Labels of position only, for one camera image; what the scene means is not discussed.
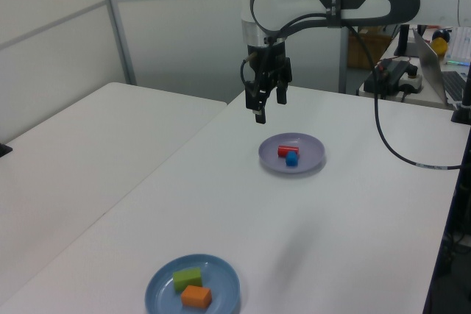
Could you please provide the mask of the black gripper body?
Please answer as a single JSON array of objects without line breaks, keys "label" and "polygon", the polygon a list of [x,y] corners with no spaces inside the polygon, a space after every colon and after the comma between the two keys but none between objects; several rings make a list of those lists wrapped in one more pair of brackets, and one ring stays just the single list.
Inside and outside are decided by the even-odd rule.
[{"label": "black gripper body", "polygon": [[284,42],[265,47],[248,46],[247,54],[244,64],[249,64],[255,76],[253,79],[244,80],[246,88],[254,90],[255,85],[258,85],[259,90],[288,87],[292,81],[292,74]]}]

